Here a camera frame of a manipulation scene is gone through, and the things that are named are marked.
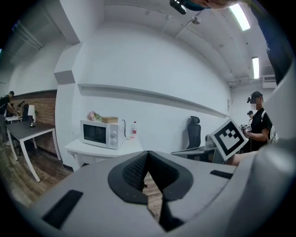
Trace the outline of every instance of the black cable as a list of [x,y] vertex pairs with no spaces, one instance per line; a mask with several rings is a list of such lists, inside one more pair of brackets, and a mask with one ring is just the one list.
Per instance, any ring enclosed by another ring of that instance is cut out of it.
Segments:
[[124,122],[124,136],[126,137],[126,129],[125,129],[125,120],[122,120]]

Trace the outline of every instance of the white table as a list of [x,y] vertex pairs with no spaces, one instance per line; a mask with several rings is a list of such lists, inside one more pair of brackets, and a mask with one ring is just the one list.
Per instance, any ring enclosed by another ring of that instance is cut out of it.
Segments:
[[69,154],[76,160],[77,166],[73,167],[73,170],[78,170],[84,162],[81,161],[80,155],[93,157],[97,161],[103,159],[113,158],[116,156],[122,156],[129,153],[134,153],[138,151],[143,151],[143,148],[138,140],[138,138],[133,138],[130,140],[125,140],[119,149],[109,149],[105,147],[93,146],[81,142],[79,139],[74,140],[65,146],[65,149]]
[[35,137],[40,136],[45,133],[48,133],[48,132],[52,132],[52,137],[53,137],[54,145],[55,145],[55,151],[56,151],[56,154],[57,154],[57,157],[59,160],[61,160],[61,155],[60,155],[60,152],[59,152],[59,149],[57,146],[55,127],[53,125],[36,122],[36,126],[33,128],[30,128],[30,124],[31,123],[29,121],[25,121],[25,122],[21,122],[21,123],[8,124],[6,127],[7,127],[8,139],[9,139],[9,143],[10,143],[10,147],[11,147],[14,159],[17,161],[18,157],[15,154],[15,150],[14,150],[14,147],[12,144],[11,134],[14,135],[14,137],[16,139],[19,140],[19,143],[20,143],[22,152],[24,154],[25,160],[27,162],[27,165],[28,165],[30,171],[32,172],[34,178],[36,179],[36,181],[39,182],[40,179],[31,164],[28,153],[26,151],[24,141],[27,141],[29,139],[33,139],[34,147],[35,147],[35,149],[37,149]]
[[20,116],[13,116],[13,117],[7,117],[5,118],[5,120],[11,124],[13,121],[22,121],[23,120],[23,117],[20,117]]

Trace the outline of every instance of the brick wall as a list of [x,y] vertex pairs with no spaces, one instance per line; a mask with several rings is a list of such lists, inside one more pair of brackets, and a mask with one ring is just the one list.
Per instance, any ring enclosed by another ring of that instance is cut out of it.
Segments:
[[[35,106],[35,111],[37,111],[37,122],[55,125],[56,91],[23,94],[13,98],[11,103],[14,104],[14,108],[17,108],[16,106],[23,100],[25,101],[24,104]],[[36,144],[37,146],[56,154],[52,133],[36,137]]]

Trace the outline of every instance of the table lamp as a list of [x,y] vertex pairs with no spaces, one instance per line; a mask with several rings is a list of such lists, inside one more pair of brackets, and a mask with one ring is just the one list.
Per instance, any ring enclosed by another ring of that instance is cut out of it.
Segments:
[[35,106],[29,105],[28,116],[30,117],[30,121],[31,121],[30,128],[35,127],[35,123],[34,123],[34,121],[36,120]]

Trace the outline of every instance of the microwave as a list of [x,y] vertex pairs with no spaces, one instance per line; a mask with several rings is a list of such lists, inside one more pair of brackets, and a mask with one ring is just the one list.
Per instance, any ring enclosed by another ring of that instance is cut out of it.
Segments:
[[90,145],[119,149],[125,140],[124,122],[105,124],[98,121],[80,121],[80,140]]

